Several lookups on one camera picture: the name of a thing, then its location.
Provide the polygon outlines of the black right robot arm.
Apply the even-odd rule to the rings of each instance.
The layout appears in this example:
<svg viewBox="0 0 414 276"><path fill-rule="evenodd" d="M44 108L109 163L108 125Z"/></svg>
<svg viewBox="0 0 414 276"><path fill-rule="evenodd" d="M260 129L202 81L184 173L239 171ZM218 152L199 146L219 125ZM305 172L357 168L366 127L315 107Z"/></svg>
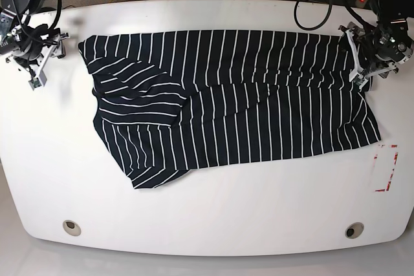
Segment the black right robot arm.
<svg viewBox="0 0 414 276"><path fill-rule="evenodd" d="M1 0L1 54L10 53L16 63L30 71L44 47L56 48L61 39L57 28L62 11L58 0L55 18L46 24L30 27L30 17L41 11L44 0Z"/></svg>

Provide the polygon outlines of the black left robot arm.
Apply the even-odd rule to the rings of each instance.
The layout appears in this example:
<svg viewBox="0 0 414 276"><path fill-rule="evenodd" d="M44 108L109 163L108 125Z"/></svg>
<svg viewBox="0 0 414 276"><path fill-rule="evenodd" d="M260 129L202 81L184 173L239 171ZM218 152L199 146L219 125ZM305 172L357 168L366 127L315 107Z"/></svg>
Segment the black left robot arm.
<svg viewBox="0 0 414 276"><path fill-rule="evenodd" d="M408 35L407 18L411 16L413 0L369 0L377 22L373 26L350 6L347 11L362 25L349 25L344 31L354 59L349 81L364 86L371 76L385 78L398 65L413 57L413 40Z"/></svg>

